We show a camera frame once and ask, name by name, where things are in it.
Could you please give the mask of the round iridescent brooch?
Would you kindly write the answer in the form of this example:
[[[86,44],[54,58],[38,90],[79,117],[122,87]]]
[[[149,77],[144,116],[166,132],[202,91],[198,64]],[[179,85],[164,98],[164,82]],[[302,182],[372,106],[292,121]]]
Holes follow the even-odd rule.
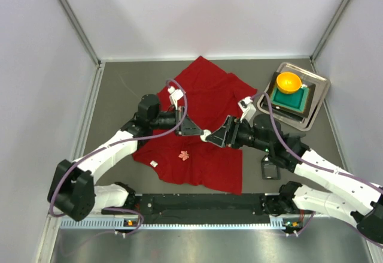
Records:
[[[209,136],[211,134],[211,131],[209,131],[208,129],[204,129],[202,134],[200,135],[200,139],[203,141],[203,142],[206,142],[206,138],[207,136]]]

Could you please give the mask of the red garment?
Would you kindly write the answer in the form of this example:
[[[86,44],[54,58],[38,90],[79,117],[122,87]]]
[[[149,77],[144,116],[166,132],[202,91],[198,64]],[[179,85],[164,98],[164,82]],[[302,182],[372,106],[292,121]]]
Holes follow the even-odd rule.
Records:
[[[198,57],[176,76],[188,100],[187,114],[200,128],[217,130],[228,115],[242,114],[238,102],[257,89],[214,63]],[[178,157],[180,151],[188,160]],[[225,193],[242,192],[242,151],[204,143],[199,137],[180,137],[171,133],[150,140],[133,154],[133,159],[151,167],[159,179],[175,184],[203,185]],[[153,167],[150,162],[158,163]]]

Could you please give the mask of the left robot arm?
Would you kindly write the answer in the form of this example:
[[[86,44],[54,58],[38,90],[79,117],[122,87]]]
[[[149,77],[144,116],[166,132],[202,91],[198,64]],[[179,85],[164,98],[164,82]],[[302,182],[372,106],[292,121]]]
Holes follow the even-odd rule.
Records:
[[[50,209],[59,209],[73,220],[81,221],[93,213],[108,213],[111,207],[132,208],[135,192],[120,182],[96,186],[96,182],[116,163],[138,151],[154,138],[154,130],[171,131],[180,136],[206,137],[186,114],[186,108],[174,104],[170,111],[161,111],[157,95],[144,95],[138,111],[116,134],[96,150],[74,161],[58,163],[47,200]]]

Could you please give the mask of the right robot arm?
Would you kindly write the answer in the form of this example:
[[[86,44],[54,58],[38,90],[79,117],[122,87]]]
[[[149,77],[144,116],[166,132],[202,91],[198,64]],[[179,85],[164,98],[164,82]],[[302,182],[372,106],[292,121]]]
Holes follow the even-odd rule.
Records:
[[[267,114],[253,123],[228,116],[214,132],[205,130],[202,141],[218,147],[252,147],[268,153],[276,167],[320,185],[318,191],[301,183],[280,189],[285,206],[326,214],[354,227],[367,240],[382,244],[382,186],[365,181],[324,159],[301,142],[300,136],[283,134],[281,125]]]

